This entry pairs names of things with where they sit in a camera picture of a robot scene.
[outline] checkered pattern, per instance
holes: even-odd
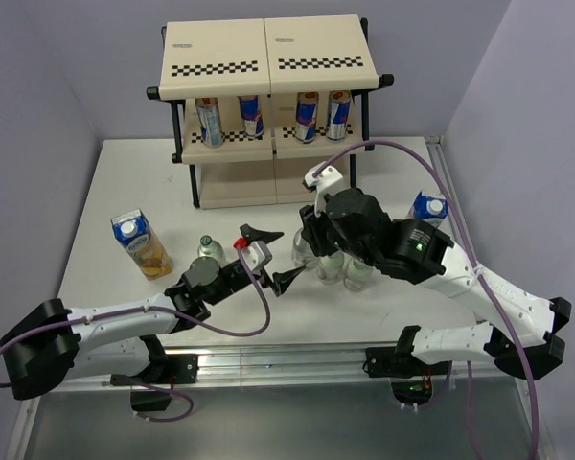
[[[236,74],[237,72],[258,72],[258,61],[228,62],[227,64],[174,65],[171,77],[189,77],[191,75]]]
[[[296,128],[295,127],[284,127],[284,139],[289,139],[290,137],[296,136]],[[326,127],[325,126],[318,126],[315,129],[315,133],[319,134],[322,137],[326,137]],[[354,130],[352,129],[351,125],[347,125],[347,134],[354,134]]]
[[[224,142],[262,141],[262,137],[247,137],[244,131],[230,131],[223,133]],[[192,144],[203,142],[199,132],[192,133]]]
[[[362,56],[313,57],[310,59],[279,58],[279,70],[286,69],[338,69],[340,67],[363,67]]]

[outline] purple wall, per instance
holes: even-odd
[[[482,262],[573,303],[564,364],[538,388],[559,454],[575,460],[575,0],[513,0],[445,151]]]
[[[99,149],[43,45],[19,3],[0,0],[0,337],[57,294]],[[0,390],[0,458],[18,407]]]
[[[396,75],[371,98],[371,132],[443,134],[509,1],[21,0],[111,139],[172,135],[169,109],[145,97],[160,80],[167,21],[346,13],[369,18],[378,71]]]

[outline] shelf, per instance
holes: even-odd
[[[277,158],[303,158],[312,156],[332,156],[335,153],[362,141],[357,110],[352,101],[347,121],[347,136],[341,142],[332,142],[326,138],[326,118],[328,114],[328,91],[319,93],[317,108],[317,135],[310,144],[303,144],[294,137],[296,123],[296,95],[277,94],[271,98],[273,118],[275,121],[275,149]]]
[[[269,92],[263,19],[167,24],[162,101]]]
[[[272,161],[206,164],[200,168],[202,209],[277,203]]]
[[[277,203],[311,202],[314,193],[309,192],[303,185],[303,179],[308,170],[326,160],[325,157],[310,158],[275,158],[275,178],[277,183]],[[343,174],[344,180],[349,180],[348,158],[341,158],[334,166]]]
[[[272,94],[378,87],[357,15],[270,18],[264,27]]]
[[[272,140],[268,96],[266,94],[260,95],[259,100],[264,121],[264,134],[262,139],[250,139],[242,132],[243,123],[239,111],[239,98],[236,96],[218,98],[224,142],[221,147],[216,149],[209,149],[202,142],[195,102],[193,99],[187,100],[183,116],[185,120],[183,153],[181,154],[183,163],[201,165],[271,160]]]

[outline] can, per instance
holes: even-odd
[[[262,121],[262,111],[258,96],[239,96],[241,118],[245,124],[245,136],[250,138],[261,137],[265,132]]]
[[[215,149],[223,144],[221,117],[218,98],[199,98],[195,100],[195,111],[200,121],[200,132],[204,145]]]
[[[115,240],[148,280],[173,272],[173,263],[143,211],[135,209],[111,219]]]
[[[347,134],[347,118],[352,95],[349,91],[331,91],[328,95],[328,122],[326,123],[326,138],[329,141],[340,142]]]
[[[298,93],[296,103],[295,137],[303,144],[313,142],[315,139],[315,125],[317,123],[318,102],[319,94],[315,92]]]

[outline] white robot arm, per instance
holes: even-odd
[[[303,237],[315,255],[340,249],[384,275],[436,290],[486,320],[465,328],[405,328],[394,354],[376,362],[382,374],[411,377],[425,366],[458,360],[494,362],[507,374],[524,378],[506,325],[479,282],[482,277],[516,329],[535,379],[562,363],[564,342],[556,332],[569,320],[567,301],[536,297],[483,265],[472,268],[464,249],[448,235],[421,220],[391,220],[374,197],[348,189],[336,168],[314,176],[320,166],[304,181],[316,191],[314,205],[300,210]]]
[[[266,244],[283,233],[244,225],[241,234],[235,244],[241,249],[243,262],[221,267],[215,259],[198,258],[177,284],[150,298],[95,309],[66,308],[59,299],[43,302],[0,340],[3,347],[10,343],[2,352],[9,383],[0,383],[0,387],[8,386],[16,399],[27,400],[65,380],[96,375],[168,382],[179,363],[166,355],[159,334],[196,325],[222,332],[203,324],[211,316],[207,306],[246,288],[252,277],[279,296],[304,269],[274,273],[271,278],[265,271],[272,259]]]

